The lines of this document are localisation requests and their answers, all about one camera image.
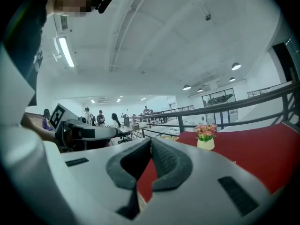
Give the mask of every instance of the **black shirt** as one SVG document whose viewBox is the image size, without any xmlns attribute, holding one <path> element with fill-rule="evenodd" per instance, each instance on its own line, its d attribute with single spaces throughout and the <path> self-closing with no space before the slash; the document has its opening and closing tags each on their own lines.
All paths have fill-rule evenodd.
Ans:
<svg viewBox="0 0 300 225">
<path fill-rule="evenodd" d="M 42 28 L 47 19 L 48 0 L 5 0 L 7 24 L 2 36 L 4 46 L 11 60 L 24 79 L 36 92 L 38 69 L 43 60 L 41 49 Z M 36 105 L 36 95 L 29 106 Z"/>
<path fill-rule="evenodd" d="M 97 122 L 98 122 L 98 124 L 102 124 L 102 123 L 104 123 L 104 121 L 100 121 L 100 119 L 105 119 L 105 117 L 104 117 L 104 115 L 102 114 L 102 115 L 98 115 L 97 116 Z"/>
</svg>

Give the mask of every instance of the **red table surface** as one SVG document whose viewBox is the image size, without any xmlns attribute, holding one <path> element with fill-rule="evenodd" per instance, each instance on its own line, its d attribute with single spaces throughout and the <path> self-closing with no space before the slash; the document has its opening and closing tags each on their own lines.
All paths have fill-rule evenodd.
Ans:
<svg viewBox="0 0 300 225">
<path fill-rule="evenodd" d="M 177 142 L 197 146 L 197 133 L 183 132 Z M 236 161 L 256 176 L 271 193 L 286 185 L 300 159 L 300 134 L 285 124 L 247 131 L 217 133 L 214 138 L 217 152 Z M 157 179 L 154 163 L 148 163 L 138 180 L 137 189 L 148 202 L 151 185 Z"/>
</svg>

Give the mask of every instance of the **black railing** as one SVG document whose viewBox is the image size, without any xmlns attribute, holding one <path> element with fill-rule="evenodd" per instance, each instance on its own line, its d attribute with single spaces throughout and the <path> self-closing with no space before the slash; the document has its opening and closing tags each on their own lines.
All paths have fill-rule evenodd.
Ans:
<svg viewBox="0 0 300 225">
<path fill-rule="evenodd" d="M 185 107 L 180 107 L 180 108 L 174 108 L 174 109 L 169 109 L 169 110 L 164 110 L 164 111 L 160 111 L 160 112 L 152 112 L 152 113 L 148 113 L 148 114 L 142 114 L 139 116 L 135 116 L 135 117 L 131 117 L 134 122 L 147 122 L 147 128 L 151 128 L 152 126 L 157 126 L 159 124 L 165 124 L 167 122 L 170 122 L 174 119 L 176 119 L 176 117 L 174 116 L 165 116 L 165 117 L 160 117 L 160 118 L 146 118 L 146 116 L 148 115 L 157 115 L 157 114 L 171 114 L 171 113 L 175 113 L 175 112 L 183 112 L 183 111 L 189 111 L 189 110 L 193 110 L 194 109 L 194 105 L 190 105 L 190 106 L 185 106 Z"/>
<path fill-rule="evenodd" d="M 281 84 L 274 85 L 274 86 L 270 86 L 270 87 L 267 87 L 267 88 L 262 88 L 262 89 L 254 90 L 254 91 L 251 91 L 251 92 L 247 92 L 248 98 L 251 98 L 251 97 L 254 97 L 254 96 L 257 96 L 257 95 L 261 95 L 261 94 L 263 94 L 263 93 L 266 93 L 266 92 L 268 92 L 268 90 L 269 90 L 270 88 L 279 86 L 279 85 L 281 85 Z"/>
<path fill-rule="evenodd" d="M 149 114 L 149 115 L 144 115 L 144 116 L 136 116 L 136 117 L 133 117 L 132 119 L 139 119 L 139 118 L 155 119 L 155 118 L 177 117 L 178 125 L 156 124 L 156 126 L 179 128 L 180 133 L 182 133 L 184 131 L 184 128 L 194 128 L 195 127 L 195 125 L 184 125 L 183 120 L 182 120 L 183 116 L 200 115 L 200 114 L 206 114 L 206 113 L 222 113 L 222 112 L 226 112 L 226 111 L 230 111 L 230 110 L 234 110 L 234 109 L 238 109 L 238 108 L 243 108 L 243 107 L 248 107 L 248 106 L 268 102 L 268 101 L 274 100 L 276 98 L 282 98 L 283 110 L 281 112 L 278 112 L 273 115 L 268 115 L 265 117 L 248 120 L 248 121 L 241 121 L 241 122 L 223 123 L 223 121 L 221 120 L 221 123 L 217 124 L 217 125 L 219 127 L 244 125 L 244 124 L 249 124 L 249 123 L 253 123 L 253 122 L 260 122 L 260 121 L 276 118 L 278 116 L 283 116 L 282 121 L 287 121 L 289 119 L 289 113 L 293 113 L 300 109 L 299 103 L 297 101 L 295 102 L 295 107 L 289 108 L 287 95 L 291 94 L 293 92 L 297 92 L 299 89 L 300 89 L 300 83 L 298 82 L 296 84 L 290 84 L 285 87 L 276 89 L 274 91 L 263 93 L 259 96 L 250 97 L 248 99 L 230 102 L 227 104 L 220 104 L 220 105 L 213 106 L 213 107 L 198 108 L 198 109 L 193 109 L 190 111 L 172 112 L 172 113 L 168 113 L 168 114 L 159 113 L 159 114 Z"/>
</svg>

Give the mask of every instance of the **white vase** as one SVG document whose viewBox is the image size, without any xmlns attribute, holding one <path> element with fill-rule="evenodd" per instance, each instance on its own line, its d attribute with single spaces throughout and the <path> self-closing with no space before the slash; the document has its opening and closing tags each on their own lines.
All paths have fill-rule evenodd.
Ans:
<svg viewBox="0 0 300 225">
<path fill-rule="evenodd" d="M 208 140 L 207 142 L 203 142 L 198 139 L 197 147 L 206 149 L 206 150 L 213 150 L 215 148 L 214 139 L 212 138 L 212 139 Z"/>
</svg>

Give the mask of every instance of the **window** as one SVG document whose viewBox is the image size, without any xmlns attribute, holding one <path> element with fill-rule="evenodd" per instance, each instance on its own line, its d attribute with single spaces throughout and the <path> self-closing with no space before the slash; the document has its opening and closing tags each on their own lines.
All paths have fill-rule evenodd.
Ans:
<svg viewBox="0 0 300 225">
<path fill-rule="evenodd" d="M 235 95 L 233 88 L 211 93 L 206 96 L 202 96 L 204 107 L 216 106 L 224 103 L 235 102 Z M 230 123 L 235 122 L 238 119 L 238 110 L 233 109 L 230 111 L 208 113 L 206 114 L 206 123 L 207 124 L 221 124 L 221 123 Z"/>
</svg>

